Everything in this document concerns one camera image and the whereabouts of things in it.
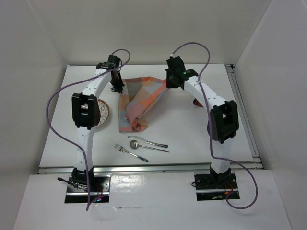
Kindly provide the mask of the orange checked cloth placemat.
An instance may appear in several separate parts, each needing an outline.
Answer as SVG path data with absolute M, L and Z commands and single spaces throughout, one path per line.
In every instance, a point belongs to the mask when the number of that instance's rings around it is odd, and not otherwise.
M 124 79 L 123 83 L 118 101 L 119 132 L 142 132 L 148 128 L 146 113 L 168 90 L 166 80 L 148 76 Z

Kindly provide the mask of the red mug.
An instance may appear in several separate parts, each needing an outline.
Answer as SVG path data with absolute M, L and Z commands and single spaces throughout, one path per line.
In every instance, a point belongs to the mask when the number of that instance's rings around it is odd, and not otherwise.
M 195 98 L 192 102 L 195 106 L 203 107 L 203 105 Z

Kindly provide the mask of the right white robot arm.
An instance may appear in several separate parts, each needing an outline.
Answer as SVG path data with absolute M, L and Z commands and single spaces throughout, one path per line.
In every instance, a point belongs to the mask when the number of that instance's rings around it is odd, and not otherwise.
M 235 101 L 227 101 L 200 79 L 193 69 L 186 69 L 180 56 L 170 56 L 166 61 L 166 87 L 182 88 L 207 109 L 207 132 L 210 141 L 209 182 L 221 187 L 231 175 L 230 153 L 233 138 L 239 129 L 238 110 Z

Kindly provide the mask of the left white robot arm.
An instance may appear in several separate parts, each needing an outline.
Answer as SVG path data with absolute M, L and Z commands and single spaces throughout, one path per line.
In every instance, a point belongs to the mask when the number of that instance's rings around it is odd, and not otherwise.
M 77 160 L 72 171 L 72 181 L 84 191 L 94 187 L 94 166 L 92 161 L 94 132 L 100 122 L 101 113 L 98 98 L 103 89 L 111 83 L 112 91 L 122 93 L 123 81 L 119 70 L 121 59 L 113 54 L 108 60 L 96 66 L 100 77 L 91 80 L 81 93 L 72 95 L 72 118 L 77 127 Z

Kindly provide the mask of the floral patterned ceramic plate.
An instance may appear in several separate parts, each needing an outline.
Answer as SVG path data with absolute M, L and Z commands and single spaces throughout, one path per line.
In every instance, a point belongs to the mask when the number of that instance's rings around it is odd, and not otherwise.
M 99 127 L 102 124 L 104 124 L 107 121 L 108 117 L 110 116 L 110 108 L 108 104 L 101 99 L 98 100 L 98 107 L 100 111 L 100 120 L 97 126 Z

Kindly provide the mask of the silver table knife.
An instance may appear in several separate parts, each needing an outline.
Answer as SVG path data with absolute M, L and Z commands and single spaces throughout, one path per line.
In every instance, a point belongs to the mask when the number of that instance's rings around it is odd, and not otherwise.
M 141 138 L 139 136 L 128 136 L 128 138 L 136 140 L 136 141 L 140 141 L 140 142 L 143 142 L 143 143 L 147 143 L 147 144 L 150 144 L 150 145 L 154 145 L 154 146 L 158 146 L 158 147 L 162 147 L 162 148 L 168 148 L 167 144 L 159 144 L 159 143 L 156 143 L 156 142 L 148 141 L 148 140 Z

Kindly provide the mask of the silver spoon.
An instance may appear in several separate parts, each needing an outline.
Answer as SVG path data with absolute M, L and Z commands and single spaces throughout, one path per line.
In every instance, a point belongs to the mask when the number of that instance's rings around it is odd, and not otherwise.
M 154 147 L 148 147 L 148 146 L 140 145 L 136 140 L 130 141 L 130 147 L 132 149 L 146 148 L 146 149 L 155 150 L 155 151 L 169 152 L 167 150 L 162 150 L 162 149 L 158 149 L 158 148 L 154 148 Z

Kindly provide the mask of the silver fork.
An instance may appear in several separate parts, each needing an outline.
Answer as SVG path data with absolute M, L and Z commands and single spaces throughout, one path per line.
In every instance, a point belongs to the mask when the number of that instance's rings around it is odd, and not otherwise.
M 134 153 L 132 153 L 132 152 L 126 150 L 124 147 L 122 147 L 122 146 L 119 145 L 119 144 L 115 144 L 115 145 L 114 145 L 114 148 L 116 148 L 116 149 L 117 149 L 118 151 L 120 151 L 120 152 L 128 153 L 128 154 L 130 154 L 130 155 L 132 155 L 132 156 L 138 158 L 138 159 L 141 160 L 141 161 L 149 162 L 148 159 L 146 159 L 146 158 L 144 158 L 144 157 L 142 157 L 142 156 L 139 156 L 139 155 L 137 155 L 137 154 L 134 154 Z

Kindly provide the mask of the aluminium frame rail right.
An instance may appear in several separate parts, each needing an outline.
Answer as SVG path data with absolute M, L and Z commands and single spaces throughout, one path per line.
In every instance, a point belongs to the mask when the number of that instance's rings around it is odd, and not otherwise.
M 256 142 L 254 139 L 254 135 L 252 133 L 251 130 L 251 126 L 250 126 L 250 122 L 248 120 L 248 116 L 245 110 L 245 106 L 243 103 L 243 99 L 240 93 L 240 89 L 236 80 L 236 76 L 235 76 L 235 66 L 233 64 L 225 64 L 225 69 L 230 81 L 230 85 L 234 94 L 234 98 L 238 104 L 238 110 L 239 110 L 239 115 L 240 115 L 240 119 L 242 122 L 242 125 L 244 127 L 244 132 L 246 134 L 247 137 L 247 141 L 249 144 L 249 148 L 251 150 L 251 155 L 253 158 L 257 158 L 259 159 L 260 163 L 261 163 L 261 158 L 258 152 L 258 148 L 256 146 Z

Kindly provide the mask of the aluminium frame rail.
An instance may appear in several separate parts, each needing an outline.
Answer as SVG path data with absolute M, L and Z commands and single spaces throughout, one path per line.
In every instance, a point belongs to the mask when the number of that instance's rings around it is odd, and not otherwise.
M 253 158 L 257 158 L 259 159 L 260 163 L 261 163 L 261 158 L 258 152 L 258 148 L 256 146 L 256 142 L 254 139 L 254 135 L 252 133 L 251 130 L 251 126 L 250 126 L 250 122 L 248 120 L 248 116 L 245 110 L 245 106 L 243 103 L 243 99 L 240 93 L 240 89 L 236 80 L 236 76 L 235 76 L 235 66 L 233 64 L 225 64 L 225 69 L 230 81 L 230 85 L 234 94 L 234 98 L 238 104 L 238 110 L 239 110 L 239 115 L 240 115 L 240 119 L 242 122 L 242 125 L 244 127 L 244 132 L 246 134 L 247 137 L 247 141 L 249 144 L 249 148 L 251 150 L 251 155 Z
M 189 164 L 161 164 L 161 165 L 128 165 L 128 166 L 102 166 L 94 167 L 94 173 L 163 173 L 163 172 L 185 172 L 185 171 L 207 171 L 209 163 Z M 60 174 L 71 173 L 72 167 L 40 167 L 38 174 Z

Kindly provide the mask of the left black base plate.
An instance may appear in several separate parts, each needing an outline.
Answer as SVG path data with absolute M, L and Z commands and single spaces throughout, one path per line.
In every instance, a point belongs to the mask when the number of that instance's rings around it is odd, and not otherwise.
M 95 177 L 90 188 L 91 195 L 108 194 L 110 190 L 110 176 Z M 72 177 L 68 180 L 70 183 L 67 186 L 68 194 L 85 195 L 87 194 L 87 183 L 73 181 Z

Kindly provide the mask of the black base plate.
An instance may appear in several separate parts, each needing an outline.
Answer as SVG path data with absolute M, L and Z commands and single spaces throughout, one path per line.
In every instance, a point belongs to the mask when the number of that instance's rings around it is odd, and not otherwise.
M 108 194 L 110 190 L 110 176 L 95 177 L 90 188 L 91 195 Z M 85 195 L 87 194 L 87 183 L 73 181 L 72 177 L 68 180 L 70 183 L 67 186 L 68 194 Z
M 234 173 L 219 183 L 215 182 L 210 174 L 195 174 L 191 185 L 197 190 L 238 189 Z

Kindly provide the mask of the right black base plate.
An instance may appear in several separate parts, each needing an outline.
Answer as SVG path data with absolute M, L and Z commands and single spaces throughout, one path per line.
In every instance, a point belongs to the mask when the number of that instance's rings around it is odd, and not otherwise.
M 234 173 L 219 183 L 215 182 L 210 174 L 195 174 L 191 185 L 197 190 L 238 189 Z

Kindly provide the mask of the aluminium frame rail front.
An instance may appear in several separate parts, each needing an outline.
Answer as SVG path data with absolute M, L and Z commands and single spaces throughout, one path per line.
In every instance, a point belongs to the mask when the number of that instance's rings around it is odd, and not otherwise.
M 207 171 L 209 163 L 189 164 L 161 164 L 161 165 L 128 165 L 128 166 L 102 166 L 94 167 L 94 173 L 163 173 L 163 172 L 185 172 L 185 171 Z M 72 167 L 40 167 L 38 174 L 60 174 L 71 173 Z

